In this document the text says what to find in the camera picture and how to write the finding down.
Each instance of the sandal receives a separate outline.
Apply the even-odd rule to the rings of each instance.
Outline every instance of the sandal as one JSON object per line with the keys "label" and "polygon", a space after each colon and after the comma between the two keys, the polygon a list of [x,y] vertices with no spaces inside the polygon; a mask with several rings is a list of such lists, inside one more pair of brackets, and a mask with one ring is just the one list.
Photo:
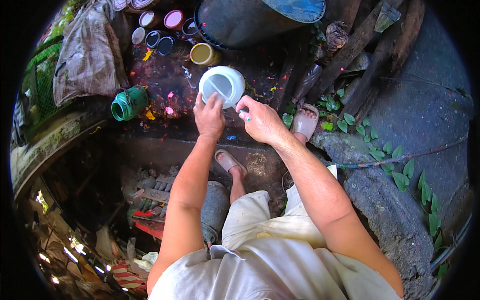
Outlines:
{"label": "sandal", "polygon": [[[216,159],[216,156],[217,156],[219,153],[223,153],[223,154],[224,154],[223,159],[220,160],[220,161],[218,161],[218,160]],[[227,150],[225,150],[225,149],[218,149],[218,150],[215,152],[214,158],[215,158],[215,160],[217,161],[217,163],[219,163],[225,171],[228,172],[232,167],[234,167],[234,166],[240,166],[240,168],[243,170],[243,172],[245,173],[245,175],[247,175],[247,168],[245,168],[245,167],[244,167],[236,158],[234,158],[233,155],[230,154],[230,152],[228,152]]]}
{"label": "sandal", "polygon": [[295,133],[299,132],[307,137],[307,142],[313,135],[315,128],[317,127],[318,123],[318,109],[311,105],[305,103],[302,105],[302,108],[308,109],[309,111],[315,113],[316,117],[314,119],[305,116],[301,112],[298,112],[295,117],[293,118],[292,126],[290,127],[290,132]]}

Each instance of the person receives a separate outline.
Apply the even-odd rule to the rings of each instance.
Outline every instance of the person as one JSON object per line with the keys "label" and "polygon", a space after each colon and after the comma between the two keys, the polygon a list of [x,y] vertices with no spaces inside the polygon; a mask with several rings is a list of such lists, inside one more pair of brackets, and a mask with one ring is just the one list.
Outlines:
{"label": "person", "polygon": [[[318,121],[315,107],[304,105],[289,132],[268,105],[248,96],[237,104],[246,132],[277,151],[295,182],[285,215],[273,219],[266,191],[246,194],[247,169],[226,150],[214,155],[225,126],[222,101],[214,94],[204,104],[199,94],[193,112],[199,137],[170,191],[147,282],[150,300],[403,297],[397,269],[363,227],[336,169],[305,147]],[[222,244],[211,246],[208,256],[200,211],[212,157],[232,175],[233,186]]]}

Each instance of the hand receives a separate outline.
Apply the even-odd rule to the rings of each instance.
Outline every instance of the hand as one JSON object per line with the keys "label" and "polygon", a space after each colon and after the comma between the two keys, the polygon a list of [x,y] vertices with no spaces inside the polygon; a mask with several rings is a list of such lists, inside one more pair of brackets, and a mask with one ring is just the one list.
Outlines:
{"label": "hand", "polygon": [[257,102],[249,96],[243,96],[237,104],[236,112],[245,107],[249,112],[242,112],[239,116],[245,121],[247,133],[256,141],[275,146],[285,137],[285,134],[290,134],[276,111],[270,106]]}
{"label": "hand", "polygon": [[213,93],[205,104],[202,101],[202,93],[198,93],[193,108],[200,136],[211,137],[215,142],[220,139],[225,127],[225,116],[222,111],[223,99],[215,101],[217,95],[218,93]]}

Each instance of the person's left hand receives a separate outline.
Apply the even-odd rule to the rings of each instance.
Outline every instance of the person's left hand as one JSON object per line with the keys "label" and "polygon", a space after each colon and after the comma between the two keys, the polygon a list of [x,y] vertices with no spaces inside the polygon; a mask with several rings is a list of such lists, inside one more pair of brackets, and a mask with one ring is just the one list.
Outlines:
{"label": "person's left hand", "polygon": [[198,93],[195,100],[193,113],[200,136],[211,137],[218,141],[222,136],[225,127],[225,116],[223,115],[223,99],[216,100],[218,93],[213,93],[205,104],[202,101],[202,93]]}

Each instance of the person's right hand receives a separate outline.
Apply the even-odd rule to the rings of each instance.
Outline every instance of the person's right hand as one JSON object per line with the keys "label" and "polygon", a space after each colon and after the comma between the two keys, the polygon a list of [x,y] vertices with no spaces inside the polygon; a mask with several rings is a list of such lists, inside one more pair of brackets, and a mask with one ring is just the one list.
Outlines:
{"label": "person's right hand", "polygon": [[236,112],[245,107],[249,112],[242,112],[239,116],[245,121],[247,133],[256,141],[274,146],[285,137],[285,134],[290,134],[276,111],[270,106],[255,101],[249,96],[243,96],[237,104]]}

